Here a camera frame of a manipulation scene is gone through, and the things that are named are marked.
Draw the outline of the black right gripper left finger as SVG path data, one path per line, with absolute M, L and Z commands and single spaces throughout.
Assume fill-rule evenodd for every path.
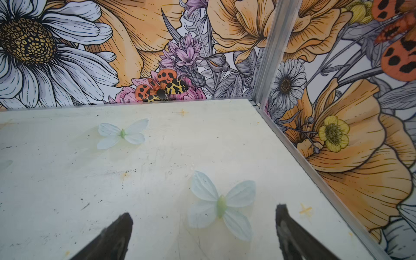
M 128 212 L 80 250 L 71 260 L 124 260 L 132 235 L 133 220 Z

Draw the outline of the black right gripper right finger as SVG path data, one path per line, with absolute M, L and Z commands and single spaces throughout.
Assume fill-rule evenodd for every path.
M 285 260 L 337 260 L 338 257 L 312 236 L 289 214 L 285 204 L 275 213 L 279 248 Z

